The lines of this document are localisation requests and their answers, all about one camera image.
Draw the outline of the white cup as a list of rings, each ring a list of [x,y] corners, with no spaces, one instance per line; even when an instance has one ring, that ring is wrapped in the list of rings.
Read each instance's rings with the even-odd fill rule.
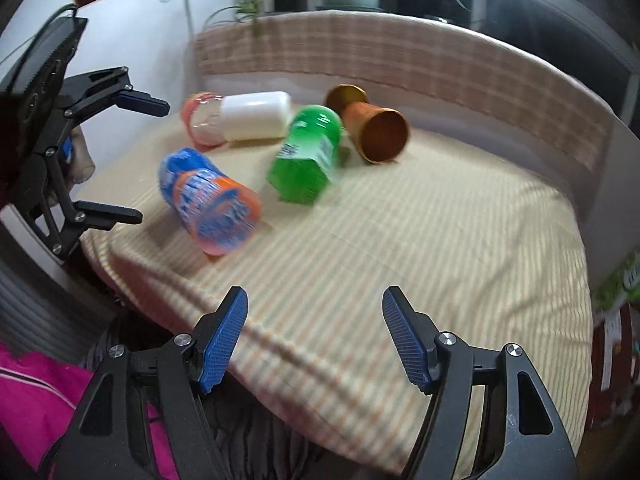
[[[225,96],[219,127],[228,142],[282,139],[292,117],[291,97],[284,91]]]

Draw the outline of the orange copper cup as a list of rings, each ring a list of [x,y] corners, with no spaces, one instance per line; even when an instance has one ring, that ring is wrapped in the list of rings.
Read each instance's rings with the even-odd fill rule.
[[[357,102],[369,102],[367,92],[363,88],[356,84],[338,84],[328,92],[324,105],[338,116],[342,116],[350,104]]]
[[[357,152],[369,164],[392,162],[409,140],[408,122],[392,108],[353,102],[343,110],[342,121]]]

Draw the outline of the orange copper cup front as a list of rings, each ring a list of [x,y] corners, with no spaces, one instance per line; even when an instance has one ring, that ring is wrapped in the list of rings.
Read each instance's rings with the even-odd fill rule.
[[[343,110],[342,121],[357,152],[369,164],[392,162],[409,140],[408,122],[392,108],[353,102]]]

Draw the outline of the orange copper cup rear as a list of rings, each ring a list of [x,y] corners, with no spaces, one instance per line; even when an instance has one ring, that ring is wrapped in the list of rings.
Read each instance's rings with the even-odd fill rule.
[[[350,104],[357,102],[369,102],[367,92],[363,88],[356,84],[338,84],[328,92],[324,105],[338,116],[342,116]]]

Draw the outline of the green white carton box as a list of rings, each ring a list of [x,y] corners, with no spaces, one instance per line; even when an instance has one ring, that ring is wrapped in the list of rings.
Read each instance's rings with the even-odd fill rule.
[[[623,262],[610,274],[592,295],[596,313],[614,312],[627,301],[639,298],[639,252],[626,255]]]

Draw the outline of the plaid checkered blanket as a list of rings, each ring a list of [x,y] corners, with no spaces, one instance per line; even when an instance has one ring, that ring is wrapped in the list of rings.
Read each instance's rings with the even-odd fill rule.
[[[550,63],[472,30],[388,13],[314,11],[217,25],[194,39],[207,76],[342,77],[428,96],[505,122],[586,169],[608,150],[605,100]]]

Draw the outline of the red cardboard box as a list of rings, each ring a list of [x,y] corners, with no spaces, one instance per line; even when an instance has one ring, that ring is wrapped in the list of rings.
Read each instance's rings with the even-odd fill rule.
[[[586,429],[639,409],[639,305],[626,302],[593,331]]]

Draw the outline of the pink jacket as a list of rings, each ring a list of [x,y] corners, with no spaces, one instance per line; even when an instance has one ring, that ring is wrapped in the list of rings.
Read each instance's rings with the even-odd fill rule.
[[[127,370],[128,354],[96,373],[1,346],[3,479],[175,479],[160,412]]]

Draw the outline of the blue orange Arctic Ocean cup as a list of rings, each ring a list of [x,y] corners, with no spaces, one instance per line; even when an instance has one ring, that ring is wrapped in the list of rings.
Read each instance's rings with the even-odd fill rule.
[[[160,194],[206,254],[224,256],[243,245],[260,218],[259,197],[229,178],[201,152],[182,148],[158,170]]]

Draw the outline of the green plastic cup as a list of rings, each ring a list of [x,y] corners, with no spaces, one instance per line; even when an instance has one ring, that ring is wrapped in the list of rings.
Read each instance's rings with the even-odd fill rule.
[[[342,136],[342,121],[322,105],[301,108],[268,172],[280,200],[313,204],[330,184]]]

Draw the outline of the striped yellow mattress cloth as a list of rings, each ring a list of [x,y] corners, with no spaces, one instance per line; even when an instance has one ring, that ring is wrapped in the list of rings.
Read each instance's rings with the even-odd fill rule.
[[[186,145],[161,120],[79,191],[141,211],[138,226],[82,236],[102,280],[168,330],[193,326],[227,290],[250,307],[231,374],[295,430],[357,463],[401,471],[427,398],[408,382],[382,317],[387,287],[472,346],[520,344],[570,444],[584,434],[592,316],[574,209],[541,177],[495,155],[416,130],[396,162],[344,164],[311,205],[267,183],[277,143],[210,153],[252,190],[262,213],[229,255],[205,255],[158,187],[163,158]]]

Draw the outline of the red orange printed cup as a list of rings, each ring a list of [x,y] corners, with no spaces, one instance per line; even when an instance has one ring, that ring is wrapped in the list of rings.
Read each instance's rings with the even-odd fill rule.
[[[227,142],[220,126],[222,96],[212,92],[191,94],[183,103],[180,119],[190,139],[204,148]]]

